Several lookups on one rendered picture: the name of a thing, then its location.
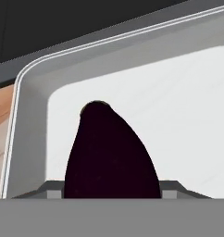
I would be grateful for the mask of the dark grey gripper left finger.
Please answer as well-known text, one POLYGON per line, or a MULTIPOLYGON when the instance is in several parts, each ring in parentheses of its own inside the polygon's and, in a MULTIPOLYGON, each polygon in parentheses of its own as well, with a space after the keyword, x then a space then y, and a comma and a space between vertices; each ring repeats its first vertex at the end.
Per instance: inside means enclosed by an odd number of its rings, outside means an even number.
POLYGON ((62 199, 63 197, 63 181, 46 181, 37 190, 15 196, 15 199, 62 199))

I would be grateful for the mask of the dark purple eggplant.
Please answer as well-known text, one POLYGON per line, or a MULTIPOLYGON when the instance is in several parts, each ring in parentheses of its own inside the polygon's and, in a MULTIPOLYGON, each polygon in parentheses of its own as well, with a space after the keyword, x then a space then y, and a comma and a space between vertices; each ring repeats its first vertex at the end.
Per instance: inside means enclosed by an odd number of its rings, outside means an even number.
POLYGON ((158 177, 142 141, 112 107, 88 103, 68 159, 66 198, 161 197, 158 177))

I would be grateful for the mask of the white tupperware container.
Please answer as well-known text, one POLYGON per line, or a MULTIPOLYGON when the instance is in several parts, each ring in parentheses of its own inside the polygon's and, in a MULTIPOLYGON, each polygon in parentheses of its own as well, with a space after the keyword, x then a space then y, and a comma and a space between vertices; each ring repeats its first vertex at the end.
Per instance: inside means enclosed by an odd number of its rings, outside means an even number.
POLYGON ((73 41, 19 71, 0 197, 64 178, 87 103, 135 130, 160 180, 224 198, 224 0, 189 0, 73 41))

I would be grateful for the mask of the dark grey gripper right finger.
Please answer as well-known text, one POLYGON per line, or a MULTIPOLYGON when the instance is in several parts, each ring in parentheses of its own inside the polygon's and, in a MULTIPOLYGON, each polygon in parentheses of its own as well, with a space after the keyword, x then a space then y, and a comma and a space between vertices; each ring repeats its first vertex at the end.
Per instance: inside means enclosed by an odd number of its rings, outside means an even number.
POLYGON ((163 199, 208 199, 208 196, 187 190, 178 181, 160 181, 163 199))

